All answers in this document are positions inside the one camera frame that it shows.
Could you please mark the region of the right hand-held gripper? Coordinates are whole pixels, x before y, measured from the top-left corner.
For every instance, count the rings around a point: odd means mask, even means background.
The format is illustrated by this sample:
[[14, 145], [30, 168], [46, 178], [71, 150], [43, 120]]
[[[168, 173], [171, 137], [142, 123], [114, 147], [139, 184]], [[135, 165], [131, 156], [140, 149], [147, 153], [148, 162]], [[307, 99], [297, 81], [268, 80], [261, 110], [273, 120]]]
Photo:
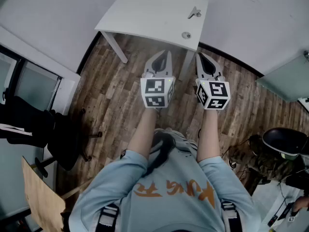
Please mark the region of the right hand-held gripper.
[[221, 66], [204, 53], [196, 54], [196, 96], [205, 110], [223, 110], [230, 101], [230, 86], [226, 81], [218, 81], [205, 76], [222, 75]]

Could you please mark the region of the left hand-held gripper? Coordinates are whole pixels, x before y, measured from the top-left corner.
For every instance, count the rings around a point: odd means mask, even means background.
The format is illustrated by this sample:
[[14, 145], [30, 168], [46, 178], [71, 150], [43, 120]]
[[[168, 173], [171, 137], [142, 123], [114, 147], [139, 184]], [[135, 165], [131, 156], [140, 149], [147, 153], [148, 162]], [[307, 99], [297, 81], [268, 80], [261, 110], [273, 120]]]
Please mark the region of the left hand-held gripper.
[[145, 73], [140, 79], [140, 87], [146, 108], [168, 107], [174, 93], [172, 55], [170, 51], [160, 51], [146, 61]]

